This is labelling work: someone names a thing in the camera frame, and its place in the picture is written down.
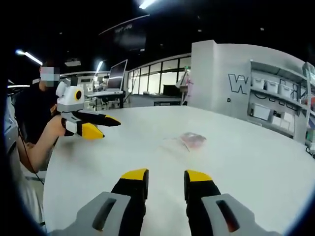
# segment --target wall lettering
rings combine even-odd
[[[228,78],[230,80],[230,86],[231,86],[232,92],[239,93],[241,91],[242,94],[247,94],[246,84],[248,81],[248,77],[245,78],[244,75],[238,75],[236,77],[235,74],[228,74]]]

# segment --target white wall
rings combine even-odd
[[[250,77],[250,60],[270,63],[302,74],[304,62],[274,49],[246,44],[217,44],[213,40],[192,44],[191,77],[194,82],[189,106],[244,119],[250,81],[233,92],[229,74]]]

